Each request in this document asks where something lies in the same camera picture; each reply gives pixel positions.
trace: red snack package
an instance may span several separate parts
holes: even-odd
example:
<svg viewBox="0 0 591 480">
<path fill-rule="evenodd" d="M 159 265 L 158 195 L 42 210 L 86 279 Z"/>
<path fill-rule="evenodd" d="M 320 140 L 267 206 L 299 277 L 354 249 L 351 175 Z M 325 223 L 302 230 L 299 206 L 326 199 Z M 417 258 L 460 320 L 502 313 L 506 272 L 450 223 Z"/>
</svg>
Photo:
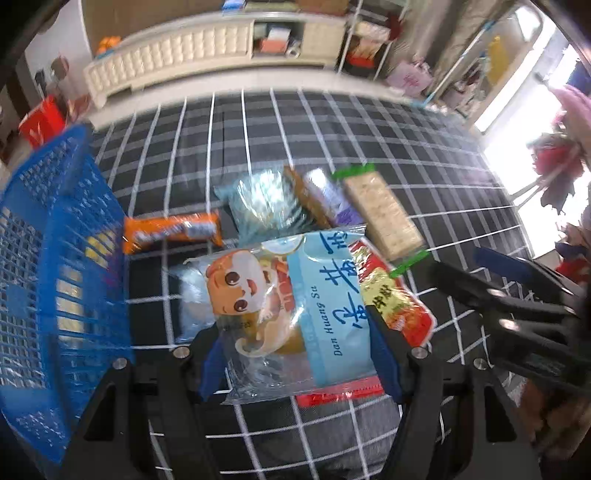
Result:
<svg viewBox="0 0 591 480">
<path fill-rule="evenodd" d="M 435 327 L 429 309 L 408 291 L 402 277 L 390 278 L 389 266 L 371 245 L 359 241 L 350 250 L 363 302 L 375 306 L 386 325 L 402 332 L 411 347 L 424 345 Z"/>
<path fill-rule="evenodd" d="M 357 267 L 361 297 L 365 305 L 374 305 L 386 325 L 402 332 L 411 347 L 425 345 L 435 327 L 433 314 L 408 291 L 402 277 L 390 278 L 391 269 L 371 244 L 358 241 L 349 249 Z M 296 398 L 300 407 L 313 407 L 383 393 L 379 378 L 368 377 L 322 388 Z"/>
</svg>

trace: blue plastic basket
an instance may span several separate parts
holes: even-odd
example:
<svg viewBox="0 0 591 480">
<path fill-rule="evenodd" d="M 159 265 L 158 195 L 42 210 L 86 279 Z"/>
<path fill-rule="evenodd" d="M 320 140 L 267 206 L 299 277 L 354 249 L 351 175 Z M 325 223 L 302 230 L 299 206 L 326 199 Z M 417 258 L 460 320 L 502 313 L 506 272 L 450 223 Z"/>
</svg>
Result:
<svg viewBox="0 0 591 480">
<path fill-rule="evenodd" d="M 2 412 L 54 462 L 109 364 L 132 355 L 123 222 L 82 126 L 37 150 L 0 202 Z"/>
</svg>

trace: screw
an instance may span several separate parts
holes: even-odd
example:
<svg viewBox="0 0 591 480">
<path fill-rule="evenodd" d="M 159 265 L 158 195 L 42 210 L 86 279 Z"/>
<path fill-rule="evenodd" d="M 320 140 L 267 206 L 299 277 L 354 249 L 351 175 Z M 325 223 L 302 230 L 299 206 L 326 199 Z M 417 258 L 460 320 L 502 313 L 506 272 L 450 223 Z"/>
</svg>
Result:
<svg viewBox="0 0 591 480">
<path fill-rule="evenodd" d="M 416 346 L 415 348 L 410 350 L 410 352 L 414 358 L 418 358 L 419 360 L 426 358 L 429 354 L 429 352 L 427 352 L 422 346 Z"/>
<path fill-rule="evenodd" d="M 509 319 L 499 319 L 499 324 L 506 328 L 507 330 L 513 330 L 514 332 L 519 332 L 519 325 L 517 322 Z"/>
<path fill-rule="evenodd" d="M 505 295 L 505 292 L 502 292 L 501 290 L 496 290 L 494 288 L 487 288 L 486 291 L 488 293 L 490 293 L 491 295 L 493 295 L 494 297 L 506 297 L 507 295 Z"/>
<path fill-rule="evenodd" d="M 473 363 L 478 370 L 488 370 L 488 364 L 483 358 L 475 358 Z"/>
<path fill-rule="evenodd" d="M 127 359 L 125 358 L 118 358 L 113 362 L 113 368 L 115 370 L 123 370 L 125 367 L 127 367 Z"/>
<path fill-rule="evenodd" d="M 176 358 L 187 358 L 190 353 L 191 353 L 191 350 L 189 350 L 188 346 L 180 346 L 178 348 L 175 348 L 173 351 L 173 355 Z"/>
</svg>

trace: orange candy bar wrapper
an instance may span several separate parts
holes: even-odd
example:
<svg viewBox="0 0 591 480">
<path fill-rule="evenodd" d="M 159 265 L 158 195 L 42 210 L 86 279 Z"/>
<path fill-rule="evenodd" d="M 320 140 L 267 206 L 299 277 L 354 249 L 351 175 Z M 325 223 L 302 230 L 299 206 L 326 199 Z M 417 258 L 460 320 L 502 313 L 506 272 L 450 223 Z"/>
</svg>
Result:
<svg viewBox="0 0 591 480">
<path fill-rule="evenodd" d="M 217 213 L 191 213 L 167 218 L 125 218 L 125 255 L 137 253 L 164 239 L 177 242 L 211 240 L 218 247 L 223 245 Z"/>
</svg>

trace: black and white plaid mat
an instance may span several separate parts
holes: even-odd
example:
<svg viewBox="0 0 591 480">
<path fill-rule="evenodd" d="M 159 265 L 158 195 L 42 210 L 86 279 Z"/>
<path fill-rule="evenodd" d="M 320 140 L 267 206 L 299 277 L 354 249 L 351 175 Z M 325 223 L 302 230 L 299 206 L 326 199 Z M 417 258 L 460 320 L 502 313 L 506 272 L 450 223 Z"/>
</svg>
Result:
<svg viewBox="0 0 591 480">
<path fill-rule="evenodd" d="M 454 119 L 437 113 L 327 92 L 212 95 L 112 124 L 95 134 L 92 153 L 129 216 L 219 209 L 228 246 L 237 233 L 214 186 L 284 164 L 303 173 L 374 163 L 435 260 L 524 296 L 521 286 L 474 263 L 474 247 L 528 257 L 527 243 L 475 140 Z M 211 251 L 211 245 L 165 243 L 130 258 L 129 314 L 137 362 L 158 361 L 180 333 L 179 285 L 169 269 Z M 449 361 L 487 358 L 486 332 L 478 315 L 432 287 L 428 262 L 406 277 L 438 320 L 428 347 Z M 444 403 L 442 434 L 455 405 L 451 398 Z M 170 480 L 157 411 L 152 413 L 158 468 Z M 298 408 L 293 398 L 202 408 L 220 470 L 231 480 L 276 478 L 288 469 L 303 478 L 317 479 L 331 470 L 368 479 L 379 472 L 400 417 L 389 397 L 313 408 Z"/>
</svg>

